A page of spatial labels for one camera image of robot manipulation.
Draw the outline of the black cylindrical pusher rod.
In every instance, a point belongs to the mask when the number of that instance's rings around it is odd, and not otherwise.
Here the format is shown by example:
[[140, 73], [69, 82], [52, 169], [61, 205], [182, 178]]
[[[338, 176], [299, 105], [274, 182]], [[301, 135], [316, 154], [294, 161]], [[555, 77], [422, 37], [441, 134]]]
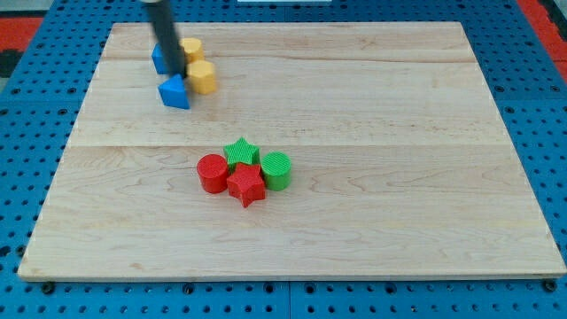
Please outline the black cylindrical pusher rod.
[[186, 64], [183, 49], [175, 29], [175, 19], [169, 0], [141, 0], [156, 40], [160, 46], [167, 73], [185, 77]]

